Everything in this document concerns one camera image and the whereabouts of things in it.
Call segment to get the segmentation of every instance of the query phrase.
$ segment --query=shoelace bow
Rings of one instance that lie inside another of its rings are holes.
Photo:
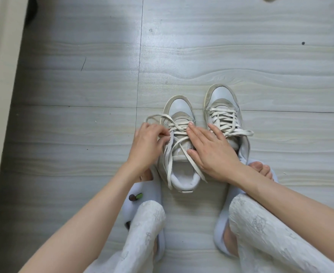
[[[235,110],[210,108],[209,114],[212,118],[212,124],[221,130],[225,138],[238,135],[253,136],[254,134],[254,132],[251,130],[242,129],[237,118],[237,112]]]
[[[172,189],[172,181],[171,181],[171,175],[172,175],[172,154],[173,151],[176,150],[176,148],[180,147],[183,151],[183,154],[186,156],[186,158],[188,159],[188,161],[190,162],[190,164],[192,165],[192,167],[194,168],[194,170],[197,172],[197,174],[201,177],[202,180],[206,181],[204,174],[201,172],[200,168],[198,167],[198,165],[196,165],[195,161],[191,158],[191,156],[187,153],[187,151],[182,147],[181,143],[189,140],[189,137],[187,135],[186,132],[186,128],[188,127],[188,123],[189,121],[186,122],[179,122],[176,123],[169,115],[167,114],[155,114],[152,116],[149,116],[146,118],[146,122],[148,122],[148,120],[150,119],[154,119],[155,121],[157,121],[154,117],[156,116],[160,116],[162,118],[168,119],[169,120],[169,124],[168,124],[168,128],[169,128],[169,133],[171,135],[171,139],[169,141],[169,143],[167,144],[165,151],[164,151],[164,155],[165,158],[167,157],[168,159],[168,163],[165,162],[165,168],[167,169],[167,182],[168,182],[168,187],[170,189]],[[183,135],[183,137],[181,139],[178,139],[177,137],[175,137],[175,135]]]

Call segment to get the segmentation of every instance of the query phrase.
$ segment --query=pants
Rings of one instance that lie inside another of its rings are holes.
[[[85,273],[153,272],[154,239],[164,226],[165,213],[156,202],[142,205],[123,251],[103,264],[96,260]],[[247,195],[235,197],[229,212],[230,228],[238,239],[242,272],[334,273],[332,261]]]

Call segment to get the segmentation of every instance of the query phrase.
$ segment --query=hand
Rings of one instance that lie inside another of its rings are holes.
[[[134,133],[127,163],[142,174],[161,155],[164,145],[169,140],[169,130],[164,126],[143,123]]]
[[[193,123],[188,124],[186,131],[196,150],[189,149],[187,153],[213,178],[236,184],[245,165],[239,161],[220,129],[213,124],[209,124],[209,128],[215,135],[209,130],[196,127]]]

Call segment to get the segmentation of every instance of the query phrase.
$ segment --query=shoe insole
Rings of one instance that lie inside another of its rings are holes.
[[[181,184],[192,184],[192,180],[194,179],[194,168],[189,161],[174,162],[173,173]]]

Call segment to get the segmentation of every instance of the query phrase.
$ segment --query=white slipper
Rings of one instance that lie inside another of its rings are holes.
[[[150,167],[153,180],[138,182],[130,189],[127,198],[122,206],[122,215],[125,226],[129,230],[139,206],[148,200],[153,200],[162,205],[161,181],[155,166]],[[165,252],[165,234],[163,230],[157,235],[157,252],[154,261],[159,261]]]
[[[256,162],[256,161],[261,162],[262,164],[265,165],[264,162],[259,161],[259,160],[255,160],[255,159],[249,159],[247,165],[250,165],[251,163]],[[277,175],[275,174],[273,169],[271,169],[271,173],[273,175],[274,182],[278,183]],[[224,231],[225,231],[226,225],[229,224],[230,203],[233,201],[233,198],[236,197],[238,194],[245,194],[245,192],[243,190],[239,189],[238,187],[230,185],[228,195],[227,195],[226,200],[225,200],[225,204],[224,204],[223,209],[220,213],[218,221],[216,222],[215,230],[214,230],[214,243],[215,243],[216,247],[221,252],[225,253],[226,255],[228,255],[230,257],[236,257],[236,256],[231,254],[225,246]]]

